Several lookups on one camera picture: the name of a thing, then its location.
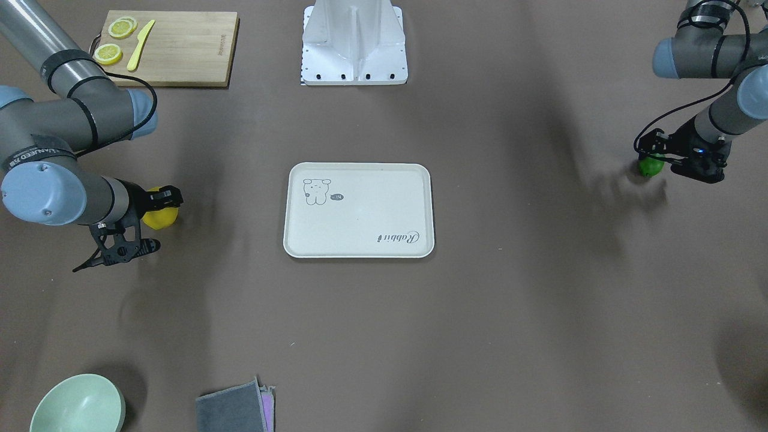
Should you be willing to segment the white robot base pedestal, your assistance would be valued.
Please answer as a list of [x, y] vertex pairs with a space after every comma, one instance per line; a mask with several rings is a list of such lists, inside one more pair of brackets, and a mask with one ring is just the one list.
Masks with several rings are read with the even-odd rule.
[[302, 85], [408, 82], [403, 11], [392, 2], [316, 1], [302, 16]]

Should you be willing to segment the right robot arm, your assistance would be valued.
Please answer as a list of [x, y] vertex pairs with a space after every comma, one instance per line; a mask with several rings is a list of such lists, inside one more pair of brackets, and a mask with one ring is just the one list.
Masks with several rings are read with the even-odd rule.
[[2, 202], [11, 214], [42, 225], [98, 226], [181, 206], [178, 188], [147, 191], [79, 164], [81, 156], [154, 131], [151, 85], [119, 88], [36, 1], [3, 1], [2, 35], [57, 96], [35, 101], [2, 86]]

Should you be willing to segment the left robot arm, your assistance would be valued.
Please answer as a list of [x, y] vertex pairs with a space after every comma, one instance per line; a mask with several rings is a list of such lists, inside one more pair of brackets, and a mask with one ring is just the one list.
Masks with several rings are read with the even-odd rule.
[[730, 88], [669, 136], [679, 155], [675, 174], [714, 184], [724, 179], [732, 142], [765, 123], [766, 31], [727, 35], [733, 1], [689, 1], [674, 36], [653, 54], [653, 71], [668, 79], [728, 79]]

